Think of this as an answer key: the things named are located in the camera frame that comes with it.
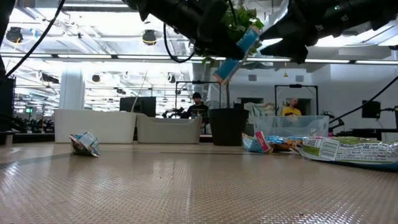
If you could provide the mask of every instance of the computer monitor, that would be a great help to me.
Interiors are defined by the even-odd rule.
[[[371,101],[362,107],[362,118],[380,118],[381,103],[379,101]]]
[[[135,97],[124,97],[120,99],[119,111],[131,112],[131,108],[135,102]],[[148,117],[156,117],[156,97],[143,96],[137,99],[133,112],[143,113]]]

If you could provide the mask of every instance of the desk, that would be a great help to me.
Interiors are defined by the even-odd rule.
[[[385,128],[362,128],[362,129],[352,129],[354,137],[362,138],[376,138],[377,140],[382,140],[382,133],[398,133],[397,128],[385,129]]]

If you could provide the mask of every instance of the black shirt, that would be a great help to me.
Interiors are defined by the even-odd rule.
[[[209,110],[209,107],[204,105],[203,103],[200,103],[199,105],[192,105],[188,108],[187,114],[191,118],[197,118],[199,116],[202,117],[204,123],[208,123],[208,115],[207,112]]]

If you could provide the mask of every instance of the white storage bin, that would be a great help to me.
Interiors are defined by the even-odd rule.
[[[167,119],[137,115],[138,143],[198,144],[200,129],[201,117]]]
[[[328,116],[262,116],[255,118],[255,132],[265,136],[328,136]]]
[[[94,134],[98,142],[131,144],[136,114],[91,110],[55,110],[55,142],[70,142],[70,134]]]

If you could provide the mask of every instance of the clear plastic container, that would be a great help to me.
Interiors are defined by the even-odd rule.
[[[255,132],[265,136],[320,136],[327,137],[328,116],[261,116],[255,118]]]

